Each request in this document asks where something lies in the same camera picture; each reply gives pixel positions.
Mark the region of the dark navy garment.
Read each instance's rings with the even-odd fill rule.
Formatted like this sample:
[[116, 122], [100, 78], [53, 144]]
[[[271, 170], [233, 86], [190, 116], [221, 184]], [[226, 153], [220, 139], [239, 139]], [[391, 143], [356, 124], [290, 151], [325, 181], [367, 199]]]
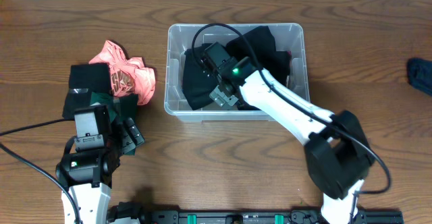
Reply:
[[408, 83], [429, 96], [432, 95], [431, 68], [431, 61], [421, 58], [411, 58], [406, 64]]

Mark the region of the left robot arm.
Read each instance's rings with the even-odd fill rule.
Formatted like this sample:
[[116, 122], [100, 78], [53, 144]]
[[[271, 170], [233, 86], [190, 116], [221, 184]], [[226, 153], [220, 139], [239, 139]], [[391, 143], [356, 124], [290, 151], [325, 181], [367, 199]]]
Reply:
[[140, 204], [119, 202], [109, 207], [113, 173], [120, 157], [144, 143], [130, 117], [125, 120], [91, 112], [74, 117], [77, 135], [71, 138], [56, 166], [56, 177], [64, 188], [61, 194], [64, 222], [144, 223]]

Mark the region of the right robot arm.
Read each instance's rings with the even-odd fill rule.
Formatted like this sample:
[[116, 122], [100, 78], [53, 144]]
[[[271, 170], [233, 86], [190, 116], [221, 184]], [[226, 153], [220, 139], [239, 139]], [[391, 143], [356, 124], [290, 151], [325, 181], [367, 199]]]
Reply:
[[321, 216], [328, 223], [352, 223], [365, 178], [379, 160], [357, 117], [313, 105], [249, 57], [208, 59], [204, 64], [225, 95], [265, 112], [303, 145], [308, 174], [323, 193]]

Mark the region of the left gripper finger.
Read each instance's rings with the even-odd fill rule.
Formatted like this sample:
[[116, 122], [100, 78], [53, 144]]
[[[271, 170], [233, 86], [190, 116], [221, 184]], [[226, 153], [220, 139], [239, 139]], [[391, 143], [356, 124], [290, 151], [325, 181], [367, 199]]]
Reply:
[[136, 145], [132, 140], [129, 129], [124, 123], [117, 124], [117, 134], [121, 140], [121, 153], [123, 155], [134, 155], [136, 152]]
[[131, 138], [135, 146], [140, 146], [145, 143], [144, 136], [131, 117], [124, 120], [124, 126], [128, 136]]

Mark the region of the dark green garment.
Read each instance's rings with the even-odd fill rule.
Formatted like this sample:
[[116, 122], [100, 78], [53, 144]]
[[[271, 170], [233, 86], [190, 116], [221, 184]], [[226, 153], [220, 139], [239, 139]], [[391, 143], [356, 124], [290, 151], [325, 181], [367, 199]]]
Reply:
[[136, 119], [137, 112], [137, 94], [127, 96], [111, 96], [101, 92], [92, 92], [90, 97], [90, 106], [106, 105], [113, 135], [120, 137], [120, 130], [124, 127], [123, 122], [128, 118]]

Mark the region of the clear plastic storage bin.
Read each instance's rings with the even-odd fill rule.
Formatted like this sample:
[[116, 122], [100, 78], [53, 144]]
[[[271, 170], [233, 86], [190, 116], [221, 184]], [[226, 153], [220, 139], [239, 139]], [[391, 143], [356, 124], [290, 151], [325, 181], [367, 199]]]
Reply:
[[[185, 52], [192, 39], [204, 24], [174, 24], [168, 30], [167, 66], [165, 77], [165, 111], [181, 121], [271, 121], [262, 111], [239, 111], [236, 107], [224, 111], [216, 103], [192, 110], [182, 91]], [[297, 23], [272, 23], [268, 27], [275, 38], [277, 51], [292, 52], [292, 72], [289, 89], [310, 101], [304, 30]]]

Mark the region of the black shirt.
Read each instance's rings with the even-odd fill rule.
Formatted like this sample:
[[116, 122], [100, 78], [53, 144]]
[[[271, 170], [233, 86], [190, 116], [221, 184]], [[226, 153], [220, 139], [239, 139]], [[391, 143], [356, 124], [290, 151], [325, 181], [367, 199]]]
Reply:
[[[249, 41], [260, 64], [279, 83], [285, 84], [290, 75], [291, 52], [276, 50], [275, 38], [267, 26], [259, 26], [247, 32], [244, 37]], [[196, 60], [209, 46], [209, 43], [203, 43], [185, 52], [182, 91], [193, 110], [201, 109], [213, 102], [209, 95], [217, 86], [217, 80], [204, 73], [196, 63]], [[244, 41], [240, 38], [229, 41], [224, 48], [238, 61], [250, 55]]]

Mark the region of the red navy plaid shirt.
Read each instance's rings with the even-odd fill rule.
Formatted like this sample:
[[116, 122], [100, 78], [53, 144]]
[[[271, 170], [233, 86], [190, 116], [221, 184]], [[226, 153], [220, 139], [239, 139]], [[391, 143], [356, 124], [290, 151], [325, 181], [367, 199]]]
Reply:
[[291, 66], [292, 66], [292, 52], [291, 51], [287, 51], [287, 54], [288, 54], [288, 74], [287, 74], [287, 77], [286, 77], [286, 87], [287, 88], [289, 88], [290, 87], [290, 84], [291, 84], [291, 72], [292, 72], [292, 69], [291, 69]]

